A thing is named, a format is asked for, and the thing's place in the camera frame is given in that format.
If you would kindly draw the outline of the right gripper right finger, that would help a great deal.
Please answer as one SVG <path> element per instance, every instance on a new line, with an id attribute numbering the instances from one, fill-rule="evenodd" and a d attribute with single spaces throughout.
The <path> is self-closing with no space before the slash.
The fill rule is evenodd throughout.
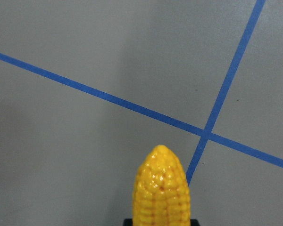
<path id="1" fill-rule="evenodd" d="M 190 219 L 190 225 L 191 226 L 200 226 L 200 223 L 197 219 Z"/>

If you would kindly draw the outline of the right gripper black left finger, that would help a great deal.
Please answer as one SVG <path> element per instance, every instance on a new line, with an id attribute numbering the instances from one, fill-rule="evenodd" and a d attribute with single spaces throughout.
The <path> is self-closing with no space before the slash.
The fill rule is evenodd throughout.
<path id="1" fill-rule="evenodd" d="M 133 219 L 132 218 L 125 218 L 123 220 L 123 226 L 133 226 Z"/>

